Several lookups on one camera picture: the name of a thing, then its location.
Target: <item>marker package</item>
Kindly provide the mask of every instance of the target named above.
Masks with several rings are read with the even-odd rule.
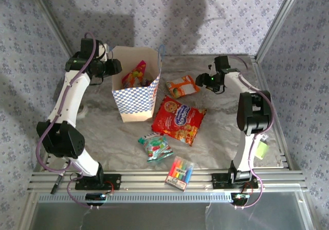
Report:
[[[175,161],[169,171],[165,183],[181,191],[185,191],[189,183],[194,164],[181,157],[175,157]]]

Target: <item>blue and white checkered box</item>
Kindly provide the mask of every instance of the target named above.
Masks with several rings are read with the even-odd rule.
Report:
[[[121,62],[122,72],[112,76],[112,94],[123,122],[146,121],[153,116],[162,60],[158,62],[158,51],[151,48],[122,47],[113,49],[114,58]],[[148,87],[121,89],[121,80],[140,61],[146,62],[145,75],[154,81]]]

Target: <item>patterned wallpaper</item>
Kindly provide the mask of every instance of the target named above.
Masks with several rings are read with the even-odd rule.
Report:
[[[84,31],[168,55],[255,54],[283,0],[45,0],[74,51]]]
[[[261,62],[292,158],[329,229],[329,0],[297,0]]]
[[[54,106],[65,57],[33,0],[0,0],[0,229],[16,229],[36,124]]]

